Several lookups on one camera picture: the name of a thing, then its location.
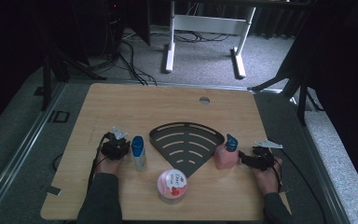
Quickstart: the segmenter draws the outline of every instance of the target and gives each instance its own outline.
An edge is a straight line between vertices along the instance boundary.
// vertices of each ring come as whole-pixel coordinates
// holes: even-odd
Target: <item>black fan-shaped rack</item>
[[[175,122],[153,129],[150,143],[175,169],[187,178],[209,160],[225,137],[198,123]]]

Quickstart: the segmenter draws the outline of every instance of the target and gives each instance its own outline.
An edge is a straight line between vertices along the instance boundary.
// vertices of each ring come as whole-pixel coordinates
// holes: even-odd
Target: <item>wooden table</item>
[[[200,102],[208,97],[208,105]],[[132,155],[119,172],[119,199],[125,220],[256,220],[262,219],[263,198],[250,170],[238,164],[217,170],[213,158],[187,180],[185,198],[166,204],[158,197],[157,179],[170,164],[149,143],[159,125],[187,121],[213,128],[239,140],[250,152],[254,141],[266,139],[254,96],[248,91],[179,87],[93,84],[78,116],[41,210],[45,219],[76,219],[84,201],[92,159],[102,136],[117,127],[127,139],[145,140],[147,168],[135,170]]]

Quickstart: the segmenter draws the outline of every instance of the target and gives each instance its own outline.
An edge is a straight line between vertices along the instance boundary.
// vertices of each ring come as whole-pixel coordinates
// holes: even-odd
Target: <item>blue cap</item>
[[[140,157],[142,154],[142,151],[144,150],[144,139],[142,138],[142,136],[135,136],[132,139],[132,155],[134,157]]]
[[[235,151],[238,146],[238,141],[235,137],[231,136],[229,133],[227,134],[227,142],[226,142],[226,149],[229,152]]]

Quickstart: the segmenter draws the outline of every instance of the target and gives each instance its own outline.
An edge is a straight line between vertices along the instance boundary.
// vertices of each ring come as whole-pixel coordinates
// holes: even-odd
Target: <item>blue bottle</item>
[[[135,136],[132,139],[131,147],[136,170],[142,172],[146,169],[146,153],[142,136]]]

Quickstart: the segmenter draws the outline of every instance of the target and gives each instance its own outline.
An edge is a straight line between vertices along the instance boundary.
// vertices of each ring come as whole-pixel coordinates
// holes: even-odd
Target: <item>white metal frame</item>
[[[171,22],[170,32],[171,40],[168,46],[167,64],[165,70],[170,73],[173,71],[173,56],[175,52],[174,32],[175,30],[197,31],[205,33],[217,33],[226,35],[241,35],[240,43],[233,49],[234,61],[236,62],[238,75],[246,77],[245,68],[242,60],[242,49],[245,44],[246,36],[252,24],[255,14],[255,7],[251,8],[246,20],[232,20],[211,17],[175,15],[175,1],[171,2]]]

